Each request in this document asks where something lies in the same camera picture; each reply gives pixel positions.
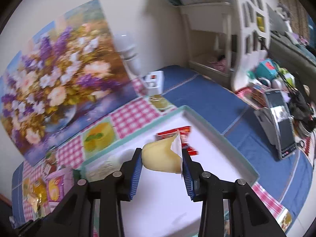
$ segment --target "brown patterned curtain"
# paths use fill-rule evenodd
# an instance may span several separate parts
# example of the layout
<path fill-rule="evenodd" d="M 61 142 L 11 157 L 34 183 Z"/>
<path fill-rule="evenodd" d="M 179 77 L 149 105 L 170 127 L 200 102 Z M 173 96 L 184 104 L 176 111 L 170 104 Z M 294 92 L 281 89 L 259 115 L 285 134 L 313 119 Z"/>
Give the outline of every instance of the brown patterned curtain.
<path fill-rule="evenodd" d="M 308 14 L 303 5 L 298 0 L 279 0 L 279 2 L 285 4 L 292 13 L 293 32 L 309 41 Z"/>

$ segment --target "floral poster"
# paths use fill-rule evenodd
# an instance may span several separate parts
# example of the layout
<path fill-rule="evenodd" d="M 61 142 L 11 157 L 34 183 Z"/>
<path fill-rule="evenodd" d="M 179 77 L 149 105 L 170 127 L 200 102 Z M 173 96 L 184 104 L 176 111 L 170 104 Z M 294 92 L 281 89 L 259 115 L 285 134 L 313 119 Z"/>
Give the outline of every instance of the floral poster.
<path fill-rule="evenodd" d="M 0 78 L 0 96 L 1 122 L 31 165 L 136 98 L 99 0 L 40 30 Z"/>

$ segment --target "tray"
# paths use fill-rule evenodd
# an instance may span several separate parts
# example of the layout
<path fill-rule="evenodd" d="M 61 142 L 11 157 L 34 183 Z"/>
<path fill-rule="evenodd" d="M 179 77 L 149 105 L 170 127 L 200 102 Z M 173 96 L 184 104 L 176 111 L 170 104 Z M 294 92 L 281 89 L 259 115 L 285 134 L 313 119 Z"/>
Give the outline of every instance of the tray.
<path fill-rule="evenodd" d="M 85 161 L 83 171 L 88 180 L 100 167 L 107 167 L 106 173 L 115 171 L 132 158 L 136 148 L 154 141 L 156 133 L 186 125 L 192 126 L 188 142 L 199 152 L 192 160 L 201 163 L 204 170 L 226 181 L 244 178 L 250 186 L 258 180 L 258 172 L 246 158 L 188 106 L 168 113 Z M 202 202 L 190 200 L 181 175 L 143 167 L 137 194 L 131 202 L 121 202 L 121 209 L 127 236 L 185 237 L 198 232 Z"/>

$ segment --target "tile floor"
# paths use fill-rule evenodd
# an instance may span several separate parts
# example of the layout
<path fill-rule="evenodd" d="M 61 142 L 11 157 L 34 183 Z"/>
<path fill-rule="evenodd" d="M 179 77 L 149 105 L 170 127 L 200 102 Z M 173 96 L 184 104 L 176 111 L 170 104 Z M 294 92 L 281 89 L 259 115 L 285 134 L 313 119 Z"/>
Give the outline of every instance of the tile floor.
<path fill-rule="evenodd" d="M 313 172 L 311 189 L 308 193 L 306 202 L 294 222 L 292 228 L 287 233 L 287 237 L 302 237 L 314 219 L 316 218 L 316 170 Z"/>

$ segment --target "red packet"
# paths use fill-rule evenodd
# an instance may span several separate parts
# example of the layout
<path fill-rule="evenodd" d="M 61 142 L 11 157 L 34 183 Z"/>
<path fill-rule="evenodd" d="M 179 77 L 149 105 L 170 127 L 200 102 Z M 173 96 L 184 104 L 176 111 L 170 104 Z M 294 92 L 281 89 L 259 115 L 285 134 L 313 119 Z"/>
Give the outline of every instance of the red packet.
<path fill-rule="evenodd" d="M 183 127 L 174 128 L 168 131 L 157 133 L 156 139 L 161 140 L 161 139 L 169 138 L 177 134 L 178 131 L 180 132 L 182 148 L 187 149 L 190 156 L 197 155 L 198 151 L 188 144 L 188 135 L 191 131 L 191 126 L 183 126 Z"/>

